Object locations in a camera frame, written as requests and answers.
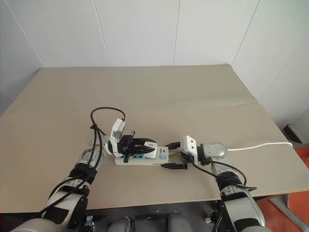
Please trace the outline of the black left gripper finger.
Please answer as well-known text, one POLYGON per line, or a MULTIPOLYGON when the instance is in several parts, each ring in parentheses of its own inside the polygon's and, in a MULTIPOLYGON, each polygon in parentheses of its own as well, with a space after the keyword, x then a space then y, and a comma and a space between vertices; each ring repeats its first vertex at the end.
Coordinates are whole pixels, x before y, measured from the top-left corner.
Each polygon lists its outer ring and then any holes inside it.
POLYGON ((150 138, 134 138, 133 139, 134 145, 145 145, 146 142, 156 143, 155 140, 152 140, 150 138))
POLYGON ((147 154, 152 151, 151 147, 147 146, 137 146, 131 149, 132 154, 147 154))

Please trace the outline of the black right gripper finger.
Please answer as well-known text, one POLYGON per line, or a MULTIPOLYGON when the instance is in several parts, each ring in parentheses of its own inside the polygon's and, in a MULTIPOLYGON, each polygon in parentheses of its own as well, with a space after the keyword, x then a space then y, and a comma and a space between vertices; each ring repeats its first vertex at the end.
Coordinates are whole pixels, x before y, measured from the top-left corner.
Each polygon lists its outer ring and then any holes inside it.
POLYGON ((168 148, 168 150, 177 150, 177 151, 181 150, 181 142, 173 142, 165 146, 168 148))
POLYGON ((180 169, 184 169, 184 164, 165 163, 165 164, 161 164, 161 167, 171 169, 171 170, 180 170, 180 169))

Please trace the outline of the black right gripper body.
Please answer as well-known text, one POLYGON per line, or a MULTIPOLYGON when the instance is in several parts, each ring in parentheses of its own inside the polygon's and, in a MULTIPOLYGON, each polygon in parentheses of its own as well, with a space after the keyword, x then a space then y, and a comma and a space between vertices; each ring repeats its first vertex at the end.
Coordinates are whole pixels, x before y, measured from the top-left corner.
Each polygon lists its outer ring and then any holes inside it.
POLYGON ((181 152, 181 158, 182 158, 182 161, 183 161, 183 169, 187 170, 188 164, 194 163, 194 155, 191 152, 185 151, 183 149, 181 149, 180 152, 181 152))

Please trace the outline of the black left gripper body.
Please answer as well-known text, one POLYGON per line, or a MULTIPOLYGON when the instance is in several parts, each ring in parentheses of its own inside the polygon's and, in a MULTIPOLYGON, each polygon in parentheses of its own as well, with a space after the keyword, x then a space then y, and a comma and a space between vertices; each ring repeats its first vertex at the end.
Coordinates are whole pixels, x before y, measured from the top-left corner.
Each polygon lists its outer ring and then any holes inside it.
POLYGON ((135 144, 133 142, 134 136, 135 131, 132 131, 131 134, 123 135, 120 141, 117 143, 118 153, 123 157, 124 163, 128 163, 130 157, 135 154, 135 144))

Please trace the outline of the white charger plug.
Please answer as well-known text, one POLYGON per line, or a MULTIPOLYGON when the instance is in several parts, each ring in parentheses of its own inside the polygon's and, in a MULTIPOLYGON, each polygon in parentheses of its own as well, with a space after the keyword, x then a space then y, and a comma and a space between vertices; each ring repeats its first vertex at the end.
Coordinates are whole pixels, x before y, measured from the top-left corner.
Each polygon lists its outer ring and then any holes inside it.
POLYGON ((144 145, 148 149, 147 152, 144 153, 144 157, 149 158, 149 159, 154 159, 156 157, 157 143, 145 142, 144 145))

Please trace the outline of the white power strip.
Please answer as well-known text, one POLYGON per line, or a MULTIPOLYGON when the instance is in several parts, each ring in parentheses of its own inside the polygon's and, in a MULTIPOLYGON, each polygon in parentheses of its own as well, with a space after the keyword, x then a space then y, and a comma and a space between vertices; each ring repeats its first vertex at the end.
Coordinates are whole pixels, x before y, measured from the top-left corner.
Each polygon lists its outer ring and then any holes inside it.
POLYGON ((167 146, 158 146, 154 158, 148 158, 144 154, 134 154, 124 162, 124 157, 115 157, 115 164, 122 166, 161 166, 169 163, 169 148, 167 146))

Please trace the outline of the dark rounded grey shape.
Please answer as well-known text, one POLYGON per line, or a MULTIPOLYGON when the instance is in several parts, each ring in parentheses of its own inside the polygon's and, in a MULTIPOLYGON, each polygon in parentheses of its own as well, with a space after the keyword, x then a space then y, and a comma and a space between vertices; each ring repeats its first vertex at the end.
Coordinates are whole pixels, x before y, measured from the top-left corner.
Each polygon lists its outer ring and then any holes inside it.
POLYGON ((122 217, 114 221, 106 232, 135 232, 135 222, 129 217, 122 217))

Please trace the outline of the grey floor mat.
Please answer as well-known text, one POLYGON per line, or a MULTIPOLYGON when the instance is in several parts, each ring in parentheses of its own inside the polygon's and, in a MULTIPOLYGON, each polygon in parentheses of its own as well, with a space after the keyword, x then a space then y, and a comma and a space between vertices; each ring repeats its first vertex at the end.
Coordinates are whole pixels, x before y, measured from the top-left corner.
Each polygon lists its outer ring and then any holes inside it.
POLYGON ((285 194, 275 194, 275 195, 266 195, 266 196, 256 196, 254 197, 254 200, 257 201, 262 201, 262 200, 270 200, 270 199, 278 199, 278 201, 288 207, 289 199, 290 199, 291 194, 290 193, 285 193, 285 194))

